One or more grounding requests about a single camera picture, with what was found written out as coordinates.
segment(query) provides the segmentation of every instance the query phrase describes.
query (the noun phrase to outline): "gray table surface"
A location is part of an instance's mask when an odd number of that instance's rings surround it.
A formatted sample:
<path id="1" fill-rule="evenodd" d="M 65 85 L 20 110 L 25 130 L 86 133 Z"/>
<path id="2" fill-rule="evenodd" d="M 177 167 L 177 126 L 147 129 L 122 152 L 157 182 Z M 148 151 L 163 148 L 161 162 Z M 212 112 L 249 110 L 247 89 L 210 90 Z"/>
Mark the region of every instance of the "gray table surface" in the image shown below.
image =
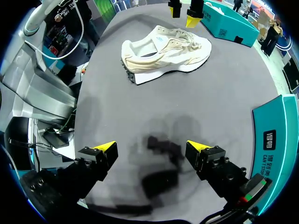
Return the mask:
<path id="1" fill-rule="evenodd" d="M 183 5 L 178 19 L 171 18 L 167 4 L 121 11 L 93 52 L 78 99 L 75 150 L 115 140 L 119 152 L 104 182 L 86 198 L 93 210 L 134 220 L 199 223 L 223 208 L 225 200 L 189 172 L 186 159 L 178 185 L 148 199 L 142 179 L 174 169 L 167 155 L 147 149 L 150 135 L 181 145 L 183 155 L 187 140 L 219 145 L 232 162 L 248 169 L 249 176 L 254 151 L 251 111 L 278 95 L 254 48 L 216 39 L 199 24 L 187 30 L 209 39 L 212 52 L 194 72 L 174 72 L 137 86 L 120 63 L 125 40 L 140 40 L 156 25 L 185 29 L 187 7 Z M 152 211 L 142 214 L 148 206 Z"/>

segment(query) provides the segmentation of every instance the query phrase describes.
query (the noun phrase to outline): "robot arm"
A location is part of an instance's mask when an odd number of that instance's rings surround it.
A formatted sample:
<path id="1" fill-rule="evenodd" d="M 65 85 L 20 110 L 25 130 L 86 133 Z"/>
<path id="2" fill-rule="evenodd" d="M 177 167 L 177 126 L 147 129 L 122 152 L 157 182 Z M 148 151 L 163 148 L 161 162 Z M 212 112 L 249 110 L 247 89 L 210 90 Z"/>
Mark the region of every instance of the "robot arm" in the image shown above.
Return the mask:
<path id="1" fill-rule="evenodd" d="M 44 0 L 30 15 L 24 27 L 24 34 L 26 36 L 35 34 L 47 15 L 62 1 L 63 0 Z"/>

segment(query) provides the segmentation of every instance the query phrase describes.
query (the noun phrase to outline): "white sneaker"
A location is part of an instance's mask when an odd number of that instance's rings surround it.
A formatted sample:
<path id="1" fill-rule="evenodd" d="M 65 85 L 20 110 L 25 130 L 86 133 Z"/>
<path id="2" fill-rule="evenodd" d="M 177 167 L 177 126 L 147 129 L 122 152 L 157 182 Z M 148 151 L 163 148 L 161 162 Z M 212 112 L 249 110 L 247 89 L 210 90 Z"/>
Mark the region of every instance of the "white sneaker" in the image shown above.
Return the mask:
<path id="1" fill-rule="evenodd" d="M 209 58 L 211 50 L 212 44 L 206 38 L 156 26 L 140 41 L 125 41 L 121 59 L 128 78 L 141 84 L 169 71 L 193 71 Z"/>

